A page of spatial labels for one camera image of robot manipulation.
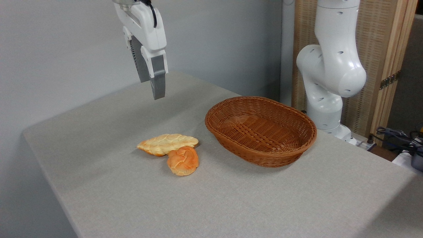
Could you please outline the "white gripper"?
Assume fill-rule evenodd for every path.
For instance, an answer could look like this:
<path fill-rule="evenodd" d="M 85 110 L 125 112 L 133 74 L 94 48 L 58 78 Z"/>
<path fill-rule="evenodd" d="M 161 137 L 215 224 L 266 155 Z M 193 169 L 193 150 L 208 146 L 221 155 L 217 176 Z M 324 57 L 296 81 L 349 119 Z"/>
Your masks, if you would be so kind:
<path fill-rule="evenodd" d="M 115 0 L 114 6 L 123 23 L 127 48 L 131 51 L 139 80 L 150 82 L 155 100 L 165 97 L 168 64 L 163 49 L 167 40 L 159 10 L 150 0 Z M 152 52 L 141 48 L 142 45 Z"/>

